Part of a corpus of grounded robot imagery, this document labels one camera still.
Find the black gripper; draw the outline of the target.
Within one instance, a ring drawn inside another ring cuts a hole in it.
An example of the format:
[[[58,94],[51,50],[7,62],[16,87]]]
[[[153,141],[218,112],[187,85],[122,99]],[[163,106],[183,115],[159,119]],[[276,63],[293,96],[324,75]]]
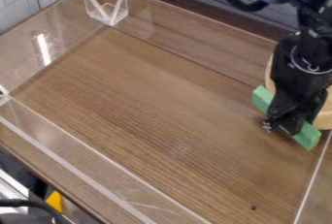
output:
[[[289,136],[313,123],[332,85],[332,40],[311,35],[286,35],[272,55],[270,79],[274,95],[268,114]]]

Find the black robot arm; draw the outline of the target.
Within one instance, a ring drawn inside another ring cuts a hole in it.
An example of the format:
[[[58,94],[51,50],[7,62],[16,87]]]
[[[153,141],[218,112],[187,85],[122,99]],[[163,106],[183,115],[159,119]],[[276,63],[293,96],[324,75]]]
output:
[[[266,120],[270,129],[280,127],[296,135],[315,121],[332,85],[332,0],[228,2],[244,12],[285,3],[297,9],[299,31],[284,36],[272,55],[274,95]]]

